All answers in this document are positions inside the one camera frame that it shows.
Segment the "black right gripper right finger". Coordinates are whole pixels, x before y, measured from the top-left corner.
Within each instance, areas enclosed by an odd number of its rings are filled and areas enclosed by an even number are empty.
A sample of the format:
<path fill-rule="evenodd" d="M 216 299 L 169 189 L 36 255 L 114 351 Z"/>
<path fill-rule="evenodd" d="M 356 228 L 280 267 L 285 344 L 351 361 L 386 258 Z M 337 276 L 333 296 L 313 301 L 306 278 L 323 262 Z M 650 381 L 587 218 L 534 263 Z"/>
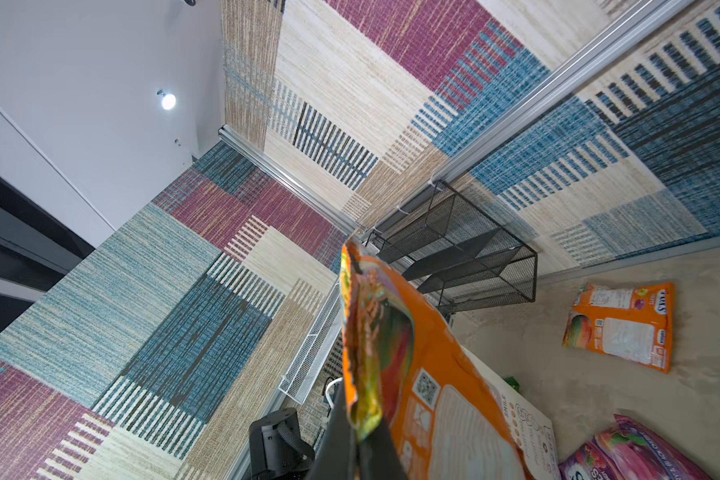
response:
<path fill-rule="evenodd" d="M 389 428 L 384 420 L 359 443 L 362 480 L 406 480 Z"/>

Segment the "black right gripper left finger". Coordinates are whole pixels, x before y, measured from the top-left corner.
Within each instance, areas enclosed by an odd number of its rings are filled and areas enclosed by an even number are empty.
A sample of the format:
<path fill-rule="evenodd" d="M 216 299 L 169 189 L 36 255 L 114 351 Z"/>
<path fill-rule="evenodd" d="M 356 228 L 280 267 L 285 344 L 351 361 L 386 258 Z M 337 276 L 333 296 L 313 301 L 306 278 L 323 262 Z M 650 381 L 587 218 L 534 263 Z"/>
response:
<path fill-rule="evenodd" d="M 357 447 L 346 412 L 345 387 L 337 384 L 334 405 L 307 480 L 346 480 L 356 477 Z"/>

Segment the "orange snack bag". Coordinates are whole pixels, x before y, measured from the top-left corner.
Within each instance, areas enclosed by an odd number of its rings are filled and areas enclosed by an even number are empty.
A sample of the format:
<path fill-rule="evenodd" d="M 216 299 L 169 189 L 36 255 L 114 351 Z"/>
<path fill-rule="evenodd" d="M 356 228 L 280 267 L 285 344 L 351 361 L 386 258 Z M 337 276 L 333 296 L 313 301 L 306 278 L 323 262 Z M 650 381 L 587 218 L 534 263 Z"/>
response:
<path fill-rule="evenodd" d="M 586 284 L 569 311 L 562 345 L 638 363 L 667 374 L 673 353 L 675 285 Z"/>
<path fill-rule="evenodd" d="M 399 273 L 342 248 L 343 386 L 359 443 L 384 420 L 407 479 L 528 479 L 488 384 L 443 316 Z"/>

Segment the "white paper bag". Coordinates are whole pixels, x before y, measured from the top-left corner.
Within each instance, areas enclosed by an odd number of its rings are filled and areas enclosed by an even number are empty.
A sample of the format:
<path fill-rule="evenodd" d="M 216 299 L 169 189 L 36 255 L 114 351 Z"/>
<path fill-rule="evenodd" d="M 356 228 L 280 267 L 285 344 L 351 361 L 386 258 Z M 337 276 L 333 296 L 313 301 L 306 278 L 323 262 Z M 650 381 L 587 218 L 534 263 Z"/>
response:
<path fill-rule="evenodd" d="M 513 440 L 523 452 L 531 476 L 534 479 L 561 479 L 551 420 L 476 355 L 465 347 L 462 350 L 488 384 L 511 429 Z"/>

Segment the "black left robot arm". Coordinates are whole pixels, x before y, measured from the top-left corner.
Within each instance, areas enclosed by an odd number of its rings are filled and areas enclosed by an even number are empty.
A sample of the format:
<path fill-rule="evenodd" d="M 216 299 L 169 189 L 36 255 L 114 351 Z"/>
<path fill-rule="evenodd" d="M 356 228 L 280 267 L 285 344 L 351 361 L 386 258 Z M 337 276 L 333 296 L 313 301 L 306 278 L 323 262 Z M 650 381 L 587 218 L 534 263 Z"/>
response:
<path fill-rule="evenodd" d="M 249 479 L 305 479 L 315 460 L 301 437 L 293 407 L 272 412 L 249 427 Z"/>

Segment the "green yellow Fox's bag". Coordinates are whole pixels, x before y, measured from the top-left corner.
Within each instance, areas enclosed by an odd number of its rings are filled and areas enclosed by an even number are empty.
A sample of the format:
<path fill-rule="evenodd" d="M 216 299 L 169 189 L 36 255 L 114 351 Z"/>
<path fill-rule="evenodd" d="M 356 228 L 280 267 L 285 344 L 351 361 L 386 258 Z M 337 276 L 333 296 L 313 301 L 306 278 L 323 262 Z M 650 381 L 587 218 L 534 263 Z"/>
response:
<path fill-rule="evenodd" d="M 505 377 L 504 381 L 515 391 L 520 392 L 520 384 L 513 376 Z"/>

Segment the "purple Fox's candy bag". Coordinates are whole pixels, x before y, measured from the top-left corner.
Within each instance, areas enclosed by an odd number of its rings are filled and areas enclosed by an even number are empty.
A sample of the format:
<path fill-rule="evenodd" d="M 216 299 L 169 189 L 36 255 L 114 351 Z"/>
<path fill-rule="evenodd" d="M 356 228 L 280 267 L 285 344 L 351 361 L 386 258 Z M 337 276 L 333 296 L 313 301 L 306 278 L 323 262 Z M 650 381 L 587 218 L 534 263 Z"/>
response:
<path fill-rule="evenodd" d="M 626 415 L 558 465 L 563 479 L 704 479 L 710 476 L 660 435 Z"/>

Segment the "black mesh shelf rack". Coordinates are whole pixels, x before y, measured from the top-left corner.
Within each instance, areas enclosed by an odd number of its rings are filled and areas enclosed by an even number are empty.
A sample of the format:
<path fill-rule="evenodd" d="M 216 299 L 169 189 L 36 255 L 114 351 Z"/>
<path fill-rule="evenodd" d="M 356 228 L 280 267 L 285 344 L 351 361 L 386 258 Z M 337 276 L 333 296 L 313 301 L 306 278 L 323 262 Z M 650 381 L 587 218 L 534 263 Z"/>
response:
<path fill-rule="evenodd" d="M 446 320 L 536 299 L 537 252 L 443 181 L 422 212 L 373 231 L 365 245 Z"/>

